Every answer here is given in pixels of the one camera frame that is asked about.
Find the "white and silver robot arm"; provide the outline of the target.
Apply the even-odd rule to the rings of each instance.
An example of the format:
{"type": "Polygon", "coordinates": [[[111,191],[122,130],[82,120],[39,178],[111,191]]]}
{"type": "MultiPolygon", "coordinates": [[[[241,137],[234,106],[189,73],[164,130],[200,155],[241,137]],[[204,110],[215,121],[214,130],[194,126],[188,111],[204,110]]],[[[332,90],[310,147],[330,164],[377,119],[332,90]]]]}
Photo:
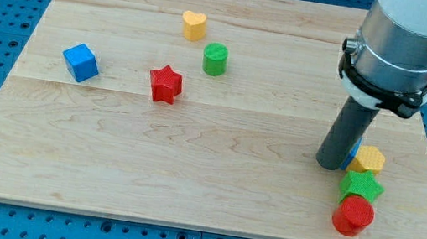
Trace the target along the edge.
{"type": "Polygon", "coordinates": [[[339,75],[357,104],[407,119],[427,102],[427,0],[374,0],[342,48],[339,75]]]}

